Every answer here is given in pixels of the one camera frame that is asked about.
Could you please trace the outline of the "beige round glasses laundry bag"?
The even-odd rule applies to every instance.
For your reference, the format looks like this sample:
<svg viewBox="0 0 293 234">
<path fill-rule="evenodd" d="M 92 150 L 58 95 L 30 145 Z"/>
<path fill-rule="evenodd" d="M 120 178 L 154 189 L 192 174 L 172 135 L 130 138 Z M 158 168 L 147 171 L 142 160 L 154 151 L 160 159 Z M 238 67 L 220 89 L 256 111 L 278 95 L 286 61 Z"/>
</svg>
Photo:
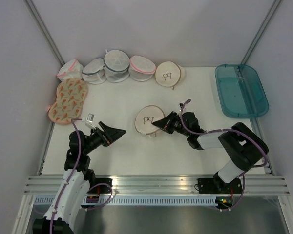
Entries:
<svg viewBox="0 0 293 234">
<path fill-rule="evenodd" d="M 156 137 L 159 127 L 153 125 L 153 122 L 165 117 L 164 111 L 156 106 L 149 105 L 141 109 L 135 118 L 135 129 L 138 133 L 148 137 Z"/>
</svg>

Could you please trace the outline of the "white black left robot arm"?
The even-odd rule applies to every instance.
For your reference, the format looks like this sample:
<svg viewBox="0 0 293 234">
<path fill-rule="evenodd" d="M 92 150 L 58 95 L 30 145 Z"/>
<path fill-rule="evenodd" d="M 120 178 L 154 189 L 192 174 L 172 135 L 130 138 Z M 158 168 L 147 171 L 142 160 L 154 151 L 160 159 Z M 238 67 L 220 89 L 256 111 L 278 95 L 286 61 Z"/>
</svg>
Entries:
<svg viewBox="0 0 293 234">
<path fill-rule="evenodd" d="M 88 136 L 78 129 L 69 135 L 69 149 L 60 187 L 43 218 L 35 219 L 33 233 L 74 233 L 75 221 L 84 197 L 101 185 L 97 183 L 94 171 L 89 168 L 89 153 L 99 146 L 110 146 L 124 134 L 126 130 L 109 127 L 100 121 L 98 127 L 91 126 Z"/>
</svg>

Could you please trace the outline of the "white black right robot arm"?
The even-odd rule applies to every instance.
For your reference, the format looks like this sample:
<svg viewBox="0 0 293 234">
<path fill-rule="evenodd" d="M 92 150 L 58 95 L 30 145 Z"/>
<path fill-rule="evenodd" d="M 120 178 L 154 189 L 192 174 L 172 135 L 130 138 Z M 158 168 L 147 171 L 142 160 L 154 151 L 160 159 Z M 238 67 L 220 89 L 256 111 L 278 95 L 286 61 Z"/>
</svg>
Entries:
<svg viewBox="0 0 293 234">
<path fill-rule="evenodd" d="M 152 122 L 162 131 L 173 134 L 178 132 L 187 137 L 187 142 L 195 150 L 223 148 L 229 155 L 229 162 L 213 178 L 198 179 L 200 193 L 225 193 L 239 184 L 238 177 L 248 172 L 269 149 L 245 124 L 238 122 L 227 130 L 203 130 L 193 112 L 179 116 L 171 112 L 167 117 Z"/>
</svg>

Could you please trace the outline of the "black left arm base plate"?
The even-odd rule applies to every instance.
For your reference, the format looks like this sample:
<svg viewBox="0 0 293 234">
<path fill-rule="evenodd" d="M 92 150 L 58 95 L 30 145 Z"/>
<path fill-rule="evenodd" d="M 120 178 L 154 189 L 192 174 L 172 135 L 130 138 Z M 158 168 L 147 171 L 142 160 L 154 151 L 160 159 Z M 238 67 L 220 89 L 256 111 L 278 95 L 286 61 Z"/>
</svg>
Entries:
<svg viewBox="0 0 293 234">
<path fill-rule="evenodd" d="M 87 192 L 88 194 L 94 194 L 99 196 L 101 194 L 109 194 L 111 193 L 112 188 L 112 179 L 111 178 L 97 178 L 95 183 L 90 186 L 90 190 Z"/>
</svg>

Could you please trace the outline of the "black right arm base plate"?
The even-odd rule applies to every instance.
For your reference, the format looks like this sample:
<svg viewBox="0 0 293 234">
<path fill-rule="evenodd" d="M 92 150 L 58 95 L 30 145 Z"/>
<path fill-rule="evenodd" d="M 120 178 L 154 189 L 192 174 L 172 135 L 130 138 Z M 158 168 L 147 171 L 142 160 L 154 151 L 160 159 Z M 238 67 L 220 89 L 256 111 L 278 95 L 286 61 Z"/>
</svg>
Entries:
<svg viewBox="0 0 293 234">
<path fill-rule="evenodd" d="M 216 181 L 213 178 L 198 178 L 197 188 L 199 194 L 240 194 L 242 193 L 242 183 L 239 178 L 235 178 L 230 183 L 222 180 Z"/>
</svg>

